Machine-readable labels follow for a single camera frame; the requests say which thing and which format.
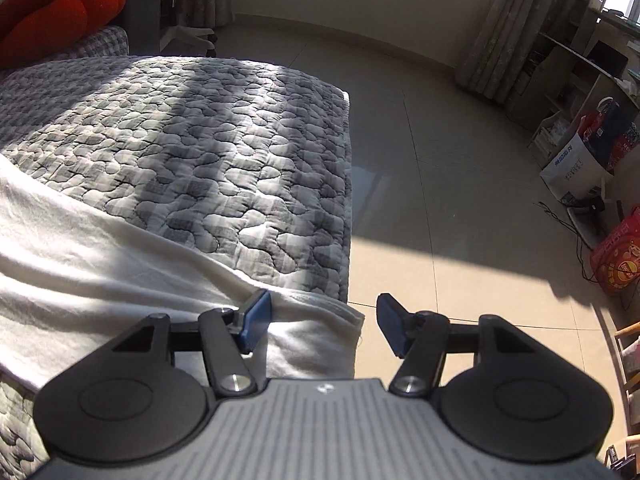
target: baseboard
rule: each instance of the baseboard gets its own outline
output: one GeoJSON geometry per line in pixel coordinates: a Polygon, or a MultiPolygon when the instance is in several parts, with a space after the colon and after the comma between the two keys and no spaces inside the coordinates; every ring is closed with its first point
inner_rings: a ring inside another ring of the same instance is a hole
{"type": "Polygon", "coordinates": [[[395,46],[385,41],[375,40],[367,36],[361,36],[355,32],[347,32],[338,28],[323,27],[315,23],[297,22],[296,20],[285,20],[283,18],[272,18],[270,16],[257,16],[255,14],[236,14],[235,23],[240,25],[253,25],[254,27],[276,28],[277,30],[289,30],[292,32],[302,32],[311,36],[327,38],[328,40],[339,41],[353,46],[359,46],[369,50],[375,50],[386,56],[395,57],[402,61],[407,61],[425,68],[438,70],[453,74],[453,67],[440,63],[430,57],[422,56],[411,50],[395,46]]]}

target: wooden chair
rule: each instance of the wooden chair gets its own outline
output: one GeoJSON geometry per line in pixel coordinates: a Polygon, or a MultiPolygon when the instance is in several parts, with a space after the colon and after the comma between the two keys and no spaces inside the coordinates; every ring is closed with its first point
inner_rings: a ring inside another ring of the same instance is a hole
{"type": "MultiPolygon", "coordinates": [[[[628,396],[638,384],[640,384],[640,371],[628,373],[625,370],[625,367],[622,363],[622,351],[626,348],[625,344],[628,345],[628,340],[633,336],[640,335],[640,322],[633,323],[622,330],[618,330],[614,334],[614,340],[618,347],[618,354],[620,356],[620,364],[622,365],[622,371],[625,375],[625,383],[623,385],[623,389],[625,394],[628,396]]],[[[628,401],[625,403],[625,415],[627,420],[628,428],[633,429],[634,426],[631,423],[631,406],[628,401]]],[[[634,454],[636,456],[636,471],[640,472],[640,434],[629,435],[624,440],[624,449],[626,452],[626,456],[634,454]]]]}

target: shopping bag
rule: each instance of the shopping bag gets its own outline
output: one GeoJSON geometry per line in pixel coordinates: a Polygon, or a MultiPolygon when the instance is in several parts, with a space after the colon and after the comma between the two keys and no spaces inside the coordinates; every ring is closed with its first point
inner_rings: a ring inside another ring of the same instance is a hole
{"type": "Polygon", "coordinates": [[[602,181],[613,175],[605,170],[591,155],[575,134],[569,143],[540,172],[553,196],[565,205],[576,205],[580,200],[597,196],[602,181]]]}
{"type": "Polygon", "coordinates": [[[591,253],[593,275],[605,292],[617,294],[640,276],[640,206],[591,253]]]}

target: silver bolt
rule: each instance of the silver bolt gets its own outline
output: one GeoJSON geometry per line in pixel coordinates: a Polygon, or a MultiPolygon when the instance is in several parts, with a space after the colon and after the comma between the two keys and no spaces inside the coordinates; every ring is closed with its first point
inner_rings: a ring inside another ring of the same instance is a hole
{"type": "Polygon", "coordinates": [[[427,389],[427,383],[415,375],[400,377],[396,380],[394,386],[402,393],[409,395],[419,395],[427,389]]]}
{"type": "Polygon", "coordinates": [[[246,375],[228,375],[220,381],[220,386],[230,392],[242,392],[251,386],[251,379],[246,375]]]}

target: floor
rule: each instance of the floor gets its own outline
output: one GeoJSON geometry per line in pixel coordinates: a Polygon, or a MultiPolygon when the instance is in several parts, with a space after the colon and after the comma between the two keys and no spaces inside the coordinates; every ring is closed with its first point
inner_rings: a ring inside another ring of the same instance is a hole
{"type": "MultiPolygon", "coordinates": [[[[626,435],[611,304],[582,278],[575,236],[537,205],[564,215],[526,149],[529,132],[451,72],[280,30],[232,25],[219,37],[220,57],[289,66],[349,93],[349,304],[366,316],[357,377],[386,383],[398,368],[376,325],[381,292],[459,322],[498,314],[600,381],[615,409],[605,444],[626,435]]],[[[450,356],[443,382],[471,364],[450,356]]]]}

